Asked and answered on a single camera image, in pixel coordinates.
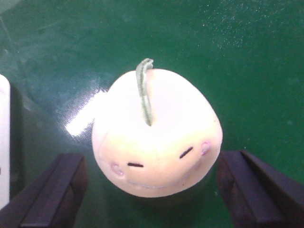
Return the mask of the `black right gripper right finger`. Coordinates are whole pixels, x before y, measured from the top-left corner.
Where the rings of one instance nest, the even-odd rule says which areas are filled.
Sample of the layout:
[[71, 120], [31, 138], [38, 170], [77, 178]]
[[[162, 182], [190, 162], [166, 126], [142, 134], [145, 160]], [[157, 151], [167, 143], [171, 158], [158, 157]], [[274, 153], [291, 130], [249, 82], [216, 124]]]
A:
[[302, 228], [304, 186], [246, 151], [222, 151], [217, 184], [236, 228]]

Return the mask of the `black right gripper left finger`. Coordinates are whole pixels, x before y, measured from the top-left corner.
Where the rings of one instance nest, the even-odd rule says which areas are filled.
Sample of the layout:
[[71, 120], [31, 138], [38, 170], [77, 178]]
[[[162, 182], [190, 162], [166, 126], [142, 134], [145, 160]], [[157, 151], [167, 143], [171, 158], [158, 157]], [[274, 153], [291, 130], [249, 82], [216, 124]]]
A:
[[62, 153], [0, 211], [2, 228], [72, 228], [87, 189], [83, 154]]

